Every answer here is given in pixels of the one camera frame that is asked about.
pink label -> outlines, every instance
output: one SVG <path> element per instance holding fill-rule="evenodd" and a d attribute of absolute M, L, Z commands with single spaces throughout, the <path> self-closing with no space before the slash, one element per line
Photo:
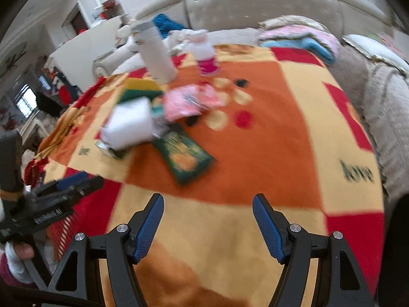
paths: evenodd
<path fill-rule="evenodd" d="M 202 76 L 206 76 L 209 74 L 214 74 L 219 71 L 219 66 L 216 62 L 216 57 L 213 57 L 209 60 L 201 60 L 197 61 L 199 74 Z"/>

white tumbler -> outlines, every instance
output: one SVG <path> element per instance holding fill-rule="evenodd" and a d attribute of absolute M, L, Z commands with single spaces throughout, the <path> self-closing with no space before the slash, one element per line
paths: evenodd
<path fill-rule="evenodd" d="M 132 28 L 132 35 L 152 78 L 159 84 L 173 81 L 177 71 L 157 27 L 152 22 L 141 23 Z"/>

blue gripper pad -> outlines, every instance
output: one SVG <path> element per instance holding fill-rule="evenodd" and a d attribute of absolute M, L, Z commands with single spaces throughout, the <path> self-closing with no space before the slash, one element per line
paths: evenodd
<path fill-rule="evenodd" d="M 282 248 L 281 235 L 258 196 L 255 196 L 253 199 L 253 214 L 256 218 L 261 234 L 263 235 L 268 251 L 271 256 L 282 264 L 285 255 Z"/>
<path fill-rule="evenodd" d="M 136 249 L 133 254 L 133 258 L 136 260 L 136 262 L 139 263 L 140 260 L 148 254 L 153 238 L 155 237 L 156 230 L 159 226 L 160 220 L 162 219 L 163 211 L 163 196 L 160 195 L 153 205 L 152 210 L 149 212 L 141 229 L 136 235 Z"/>
<path fill-rule="evenodd" d="M 66 190 L 70 188 L 72 185 L 78 184 L 81 181 L 87 180 L 88 179 L 88 174 L 87 172 L 78 172 L 77 174 L 74 174 L 73 176 L 69 176 L 68 178 L 62 179 L 57 182 L 57 189 L 58 190 Z"/>

bottle with pink label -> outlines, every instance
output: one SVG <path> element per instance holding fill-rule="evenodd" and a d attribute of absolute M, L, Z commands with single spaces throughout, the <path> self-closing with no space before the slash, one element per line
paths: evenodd
<path fill-rule="evenodd" d="M 198 63 L 201 76 L 214 76 L 220 72 L 216 61 L 216 51 L 209 41 L 207 30 L 198 30 L 189 34 L 188 48 Z"/>

blue cloth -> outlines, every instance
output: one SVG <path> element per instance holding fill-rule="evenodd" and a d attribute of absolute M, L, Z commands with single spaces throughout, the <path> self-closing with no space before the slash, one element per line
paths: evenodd
<path fill-rule="evenodd" d="M 162 35 L 163 39 L 165 39 L 168 36 L 169 31 L 182 30 L 183 29 L 183 25 L 181 25 L 179 23 L 176 23 L 175 21 L 172 21 L 165 14 L 156 15 L 152 19 L 152 22 L 159 29 L 159 32 Z"/>
<path fill-rule="evenodd" d="M 261 47 L 286 47 L 286 48 L 301 48 L 314 53 L 325 64 L 334 64 L 334 55 L 319 42 L 311 37 L 294 40 L 266 40 L 260 44 Z"/>

